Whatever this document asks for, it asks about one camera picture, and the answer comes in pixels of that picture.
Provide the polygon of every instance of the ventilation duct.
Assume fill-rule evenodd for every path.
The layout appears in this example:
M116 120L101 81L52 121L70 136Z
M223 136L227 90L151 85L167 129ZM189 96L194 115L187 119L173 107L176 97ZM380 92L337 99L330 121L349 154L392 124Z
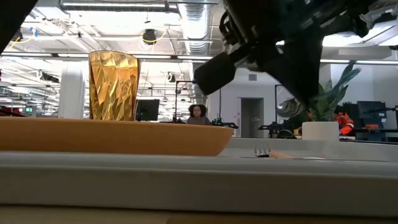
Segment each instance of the ventilation duct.
M208 37L210 9L209 4L178 4L182 16L183 36L186 39L205 39ZM210 43L186 42L187 52L192 55L208 54Z

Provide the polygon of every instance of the black monitor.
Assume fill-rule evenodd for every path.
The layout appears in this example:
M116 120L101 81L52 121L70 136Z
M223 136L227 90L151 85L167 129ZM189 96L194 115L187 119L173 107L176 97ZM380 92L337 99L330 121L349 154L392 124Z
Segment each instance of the black monitor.
M160 100L138 100L136 121L157 121Z
M386 102L358 101L358 112L361 119L386 119Z

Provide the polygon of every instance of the wooden bowl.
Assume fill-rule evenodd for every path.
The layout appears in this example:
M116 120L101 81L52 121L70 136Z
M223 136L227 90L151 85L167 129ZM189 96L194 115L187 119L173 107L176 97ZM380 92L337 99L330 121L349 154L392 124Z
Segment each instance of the wooden bowl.
M230 128L53 118L0 118L0 151L217 156Z

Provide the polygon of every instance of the orange jacket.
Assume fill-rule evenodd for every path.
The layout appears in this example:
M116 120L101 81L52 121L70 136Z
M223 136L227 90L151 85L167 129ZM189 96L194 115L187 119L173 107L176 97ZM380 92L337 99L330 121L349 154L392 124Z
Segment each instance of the orange jacket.
M347 114L339 113L337 119L340 134L347 135L354 129L354 121Z

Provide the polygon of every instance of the woman with curly hair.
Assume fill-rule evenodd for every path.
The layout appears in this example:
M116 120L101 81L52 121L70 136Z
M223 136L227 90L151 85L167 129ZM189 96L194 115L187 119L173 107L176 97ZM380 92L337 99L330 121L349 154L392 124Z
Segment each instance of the woman with curly hair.
M191 117L188 118L187 124L210 125L210 121L206 117L206 106L191 105L188 110Z

